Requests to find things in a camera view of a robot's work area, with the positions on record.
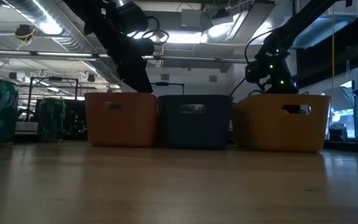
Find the ventilation duct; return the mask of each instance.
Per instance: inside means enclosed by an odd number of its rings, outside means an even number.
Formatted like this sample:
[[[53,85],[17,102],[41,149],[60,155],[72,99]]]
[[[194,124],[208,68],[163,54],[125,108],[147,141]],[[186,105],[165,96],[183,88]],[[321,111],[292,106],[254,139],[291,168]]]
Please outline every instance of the ventilation duct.
[[[33,23],[39,30],[49,35],[56,43],[69,52],[97,53],[85,36],[72,24],[52,0],[3,0]],[[84,62],[93,72],[98,72],[108,82],[121,82],[115,69],[102,59]]]

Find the table surface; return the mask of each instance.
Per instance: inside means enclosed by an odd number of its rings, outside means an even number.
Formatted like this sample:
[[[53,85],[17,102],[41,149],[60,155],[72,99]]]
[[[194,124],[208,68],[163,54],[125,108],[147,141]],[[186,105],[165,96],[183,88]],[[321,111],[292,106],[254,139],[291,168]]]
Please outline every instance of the table surface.
[[[358,154],[0,149],[0,223],[358,223]]]

